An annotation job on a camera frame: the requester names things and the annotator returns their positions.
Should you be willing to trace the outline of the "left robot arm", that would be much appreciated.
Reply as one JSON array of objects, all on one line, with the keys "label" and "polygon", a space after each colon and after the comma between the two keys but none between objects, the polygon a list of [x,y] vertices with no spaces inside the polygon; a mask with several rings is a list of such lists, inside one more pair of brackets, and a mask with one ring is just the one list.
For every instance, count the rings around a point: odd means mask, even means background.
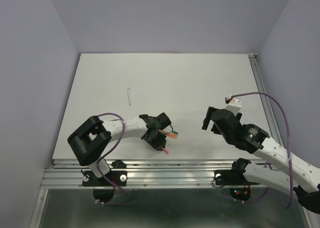
[{"label": "left robot arm", "polygon": [[122,139],[140,138],[157,151],[166,147],[166,135],[162,133],[172,127],[165,113],[158,116],[141,114],[124,120],[120,115],[105,113],[89,117],[67,139],[74,155],[82,167],[88,167],[100,185],[111,181],[111,170],[102,156],[110,142],[116,145]]}]

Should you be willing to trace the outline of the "grey capped marker pen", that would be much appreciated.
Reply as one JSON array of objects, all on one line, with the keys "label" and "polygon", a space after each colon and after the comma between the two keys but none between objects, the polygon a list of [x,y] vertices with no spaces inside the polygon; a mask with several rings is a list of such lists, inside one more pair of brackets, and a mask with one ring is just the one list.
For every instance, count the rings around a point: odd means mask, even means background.
[{"label": "grey capped marker pen", "polygon": [[127,89],[127,99],[128,99],[128,104],[129,104],[129,106],[131,106],[131,104],[132,104],[132,98],[131,98],[131,89],[130,88],[128,88]]}]

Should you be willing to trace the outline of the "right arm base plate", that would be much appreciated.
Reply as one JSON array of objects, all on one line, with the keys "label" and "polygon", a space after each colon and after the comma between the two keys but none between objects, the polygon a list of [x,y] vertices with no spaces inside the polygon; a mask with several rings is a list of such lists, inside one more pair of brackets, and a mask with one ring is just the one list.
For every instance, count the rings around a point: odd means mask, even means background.
[{"label": "right arm base plate", "polygon": [[249,181],[244,178],[243,174],[234,172],[232,170],[215,170],[213,184],[218,187],[238,187],[249,185]]}]

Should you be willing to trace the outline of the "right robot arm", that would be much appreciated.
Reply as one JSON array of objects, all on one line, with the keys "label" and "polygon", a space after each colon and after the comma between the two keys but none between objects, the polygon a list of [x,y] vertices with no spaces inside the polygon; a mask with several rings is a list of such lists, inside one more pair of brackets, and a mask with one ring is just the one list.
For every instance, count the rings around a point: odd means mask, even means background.
[{"label": "right robot arm", "polygon": [[239,158],[228,170],[216,171],[214,182],[219,186],[260,184],[286,193],[305,209],[320,212],[320,170],[289,152],[268,132],[254,124],[241,124],[241,101],[229,99],[224,109],[209,107],[202,129],[222,135],[236,148],[246,151],[274,166],[263,168],[254,162]]}]

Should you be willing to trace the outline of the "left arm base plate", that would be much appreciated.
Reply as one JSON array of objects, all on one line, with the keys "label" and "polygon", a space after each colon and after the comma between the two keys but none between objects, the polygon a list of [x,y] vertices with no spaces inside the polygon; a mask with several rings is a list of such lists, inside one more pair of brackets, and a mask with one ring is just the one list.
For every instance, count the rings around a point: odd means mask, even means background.
[{"label": "left arm base plate", "polygon": [[108,165],[105,159],[98,164],[90,164],[88,170],[81,169],[82,186],[84,187],[110,187],[116,184],[120,187],[127,185],[127,165],[121,160],[115,160]]}]

